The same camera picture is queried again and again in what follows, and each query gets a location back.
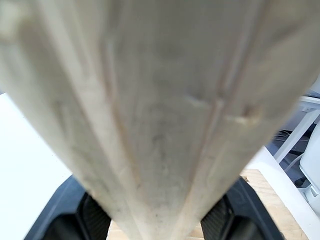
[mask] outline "wood grain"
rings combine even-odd
[[[130,239],[184,239],[319,74],[319,4],[4,0],[0,86]]]
[[[257,169],[244,169],[241,173],[246,176],[248,183],[255,190],[274,223],[287,240],[307,240],[290,211]]]
[[[257,169],[244,169],[241,176],[255,190],[263,205],[269,212],[279,231],[286,240],[307,240],[307,236],[300,228],[290,211],[269,185],[264,176]],[[203,240],[201,224],[197,224],[185,240]],[[124,232],[113,221],[108,233],[108,240],[129,240]]]

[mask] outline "white surface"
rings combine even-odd
[[[300,168],[317,192],[320,192],[320,124],[315,126],[311,134],[300,160]]]
[[[57,187],[70,175],[6,94],[0,95],[0,239],[21,240]],[[310,240],[320,220],[263,147],[246,168],[258,169]]]
[[[258,169],[310,240],[318,240],[320,219],[305,201],[274,157],[263,147],[245,167]]]
[[[23,239],[70,174],[8,95],[0,95],[0,239]]]
[[[296,126],[296,128],[287,138],[287,140],[282,144],[279,150],[274,154],[274,158],[277,161],[277,163],[280,163],[284,159],[284,157],[290,152],[290,150],[294,147],[294,145],[296,145],[296,143],[299,141],[302,135],[308,130],[311,124],[314,123],[314,121],[317,119],[319,115],[320,115],[320,110],[313,109],[303,117],[303,119],[298,124],[298,126]]]

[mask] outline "wire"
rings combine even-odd
[[[273,140],[275,141],[280,141],[280,142],[285,142],[287,139],[277,139],[277,138],[274,138]],[[308,142],[309,139],[305,139],[305,140],[299,140],[298,142]]]
[[[284,169],[284,172],[287,172],[289,169],[292,168],[293,165],[296,164],[296,162],[298,162],[302,157],[303,157],[304,153],[302,153],[301,155],[297,156],[290,164],[289,166],[287,166],[285,169]]]
[[[277,137],[287,138],[287,137],[289,137],[290,135],[291,135],[290,132],[287,132],[287,131],[285,131],[285,130],[280,130],[280,131],[274,136],[273,140],[280,141],[280,142],[285,142],[287,139],[279,139],[279,138],[277,138]],[[309,141],[309,139],[304,139],[304,140],[300,139],[298,142],[307,142],[307,141]]]

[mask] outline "light wooden surface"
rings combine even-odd
[[[0,86],[132,240],[181,240],[320,69],[318,0],[0,1]]]
[[[264,176],[257,169],[244,169],[241,173],[242,177],[255,190],[260,200],[268,210],[274,223],[277,225],[280,232],[283,233],[287,240],[307,240],[307,236],[297,224],[290,211],[286,208],[284,203],[266,181]],[[109,229],[109,240],[129,240],[124,232],[117,226],[115,222]],[[195,229],[186,237],[186,240],[203,240],[200,223]]]
[[[287,240],[307,240],[290,211],[257,169],[244,169],[241,173],[246,176],[248,183],[255,190],[274,223]]]

